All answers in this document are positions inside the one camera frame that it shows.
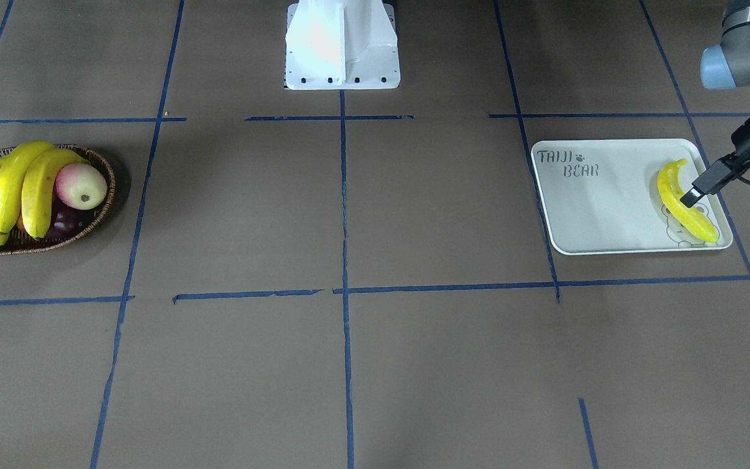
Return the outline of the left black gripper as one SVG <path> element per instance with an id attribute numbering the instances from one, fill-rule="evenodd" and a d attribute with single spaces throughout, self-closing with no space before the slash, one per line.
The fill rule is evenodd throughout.
<path id="1" fill-rule="evenodd" d="M 733 154 L 714 162 L 691 183 L 691 189 L 681 196 L 680 202 L 691 208 L 708 195 L 717 195 L 735 179 L 740 168 L 750 168 L 750 117 L 731 136 Z"/>

